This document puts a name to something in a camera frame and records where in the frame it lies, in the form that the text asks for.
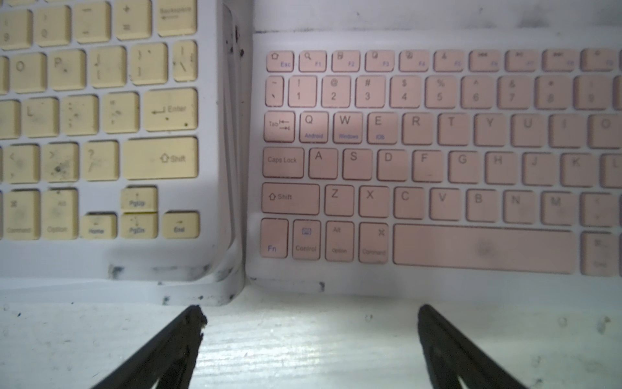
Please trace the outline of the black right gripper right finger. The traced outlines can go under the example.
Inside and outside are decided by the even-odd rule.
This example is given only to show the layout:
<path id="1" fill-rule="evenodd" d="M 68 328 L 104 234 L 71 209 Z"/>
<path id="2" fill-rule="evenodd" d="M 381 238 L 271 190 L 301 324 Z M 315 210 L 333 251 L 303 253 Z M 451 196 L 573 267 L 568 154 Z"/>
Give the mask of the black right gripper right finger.
<path id="1" fill-rule="evenodd" d="M 421 306 L 417 328 L 433 388 L 524 387 L 432 306 Z"/>

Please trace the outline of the pink keyboard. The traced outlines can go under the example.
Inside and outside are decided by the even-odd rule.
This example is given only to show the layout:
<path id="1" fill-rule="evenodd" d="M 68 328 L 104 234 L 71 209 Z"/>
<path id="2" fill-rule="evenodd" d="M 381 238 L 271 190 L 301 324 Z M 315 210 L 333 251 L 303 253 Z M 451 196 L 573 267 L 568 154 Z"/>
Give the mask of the pink keyboard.
<path id="1" fill-rule="evenodd" d="M 254 37 L 246 273 L 621 304 L 621 30 Z"/>

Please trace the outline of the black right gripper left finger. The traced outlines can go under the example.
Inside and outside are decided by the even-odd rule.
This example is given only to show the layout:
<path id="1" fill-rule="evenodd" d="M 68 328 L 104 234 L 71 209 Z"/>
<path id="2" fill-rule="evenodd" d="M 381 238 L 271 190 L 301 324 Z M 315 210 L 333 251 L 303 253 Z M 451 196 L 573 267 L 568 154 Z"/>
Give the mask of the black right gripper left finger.
<path id="1" fill-rule="evenodd" d="M 188 388 L 207 317 L 188 306 L 96 388 Z"/>

